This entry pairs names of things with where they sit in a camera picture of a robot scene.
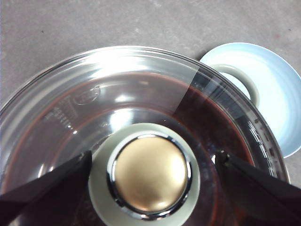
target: light blue saucer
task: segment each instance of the light blue saucer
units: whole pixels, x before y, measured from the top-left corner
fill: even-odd
[[[301,78],[282,57],[261,46],[234,42],[210,50],[200,61],[251,99],[284,157],[301,148]]]

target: white cup handle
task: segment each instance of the white cup handle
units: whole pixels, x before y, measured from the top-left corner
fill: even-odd
[[[248,90],[250,94],[251,102],[258,107],[259,106],[259,92],[255,85],[255,83],[250,79],[250,77],[244,73],[242,70],[238,69],[237,67],[233,67],[227,64],[216,64],[210,65],[213,69],[220,73],[227,73],[232,75],[233,77],[237,78]]]

